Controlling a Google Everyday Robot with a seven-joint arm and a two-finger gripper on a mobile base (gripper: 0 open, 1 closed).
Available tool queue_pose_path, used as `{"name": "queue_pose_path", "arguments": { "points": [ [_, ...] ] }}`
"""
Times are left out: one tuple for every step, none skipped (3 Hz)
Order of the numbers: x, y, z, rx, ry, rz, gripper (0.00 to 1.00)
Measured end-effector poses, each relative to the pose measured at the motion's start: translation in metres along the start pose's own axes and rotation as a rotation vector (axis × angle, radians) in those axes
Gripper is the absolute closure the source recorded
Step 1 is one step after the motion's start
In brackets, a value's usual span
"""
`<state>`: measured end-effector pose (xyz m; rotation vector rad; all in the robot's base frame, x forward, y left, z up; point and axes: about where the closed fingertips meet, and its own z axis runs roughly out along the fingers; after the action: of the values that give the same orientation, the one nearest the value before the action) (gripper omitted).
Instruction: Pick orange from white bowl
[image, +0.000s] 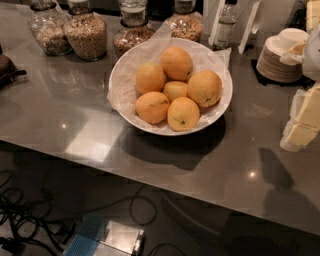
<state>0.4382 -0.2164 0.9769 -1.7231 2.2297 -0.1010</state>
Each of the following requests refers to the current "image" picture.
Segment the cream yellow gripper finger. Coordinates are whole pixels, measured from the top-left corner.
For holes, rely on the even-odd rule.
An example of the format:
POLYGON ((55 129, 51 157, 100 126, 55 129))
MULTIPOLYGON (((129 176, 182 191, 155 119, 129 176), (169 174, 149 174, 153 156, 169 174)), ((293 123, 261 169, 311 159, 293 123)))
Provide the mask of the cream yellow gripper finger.
POLYGON ((283 137, 282 149, 298 152, 305 149, 320 132, 320 83, 309 90, 298 89, 293 97, 283 137))

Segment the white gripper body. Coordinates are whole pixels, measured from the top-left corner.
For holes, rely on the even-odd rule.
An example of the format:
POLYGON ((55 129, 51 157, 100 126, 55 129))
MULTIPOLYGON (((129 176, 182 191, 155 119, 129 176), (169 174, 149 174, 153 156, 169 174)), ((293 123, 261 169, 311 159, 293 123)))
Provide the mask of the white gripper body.
POLYGON ((305 77, 320 82, 320 24, 314 28, 306 40, 302 40, 289 48, 280 62, 286 65, 302 66, 305 77))

